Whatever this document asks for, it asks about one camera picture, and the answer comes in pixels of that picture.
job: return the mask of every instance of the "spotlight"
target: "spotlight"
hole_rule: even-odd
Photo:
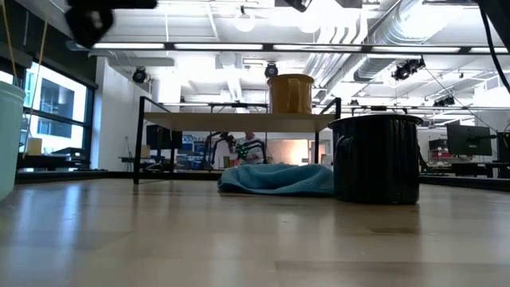
[[[419,60],[408,60],[404,64],[398,64],[397,69],[391,74],[391,76],[397,81],[404,81],[417,73],[418,70],[425,67],[426,65],[423,58]]]
[[[268,63],[268,66],[265,68],[264,75],[268,79],[278,76],[277,64],[276,63]]]
[[[145,67],[136,67],[135,73],[133,73],[133,81],[138,84],[147,83],[151,77],[145,72]]]
[[[455,104],[455,99],[452,96],[447,96],[442,100],[433,103],[433,107],[447,107]]]

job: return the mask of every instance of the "blue blanket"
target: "blue blanket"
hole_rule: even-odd
[[[223,192],[255,195],[333,195],[333,172],[319,164],[302,167],[259,164],[232,167],[218,181]]]

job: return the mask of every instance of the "white bucket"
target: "white bucket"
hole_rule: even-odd
[[[14,188],[25,91],[0,81],[0,200]]]

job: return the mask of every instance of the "wooden floor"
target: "wooden floor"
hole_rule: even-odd
[[[509,286],[510,195],[422,186],[419,206],[220,196],[211,182],[17,187],[0,286]]]

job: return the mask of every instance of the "wooden tabletop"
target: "wooden tabletop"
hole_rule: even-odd
[[[172,131],[321,132],[334,115],[146,112],[145,119]]]

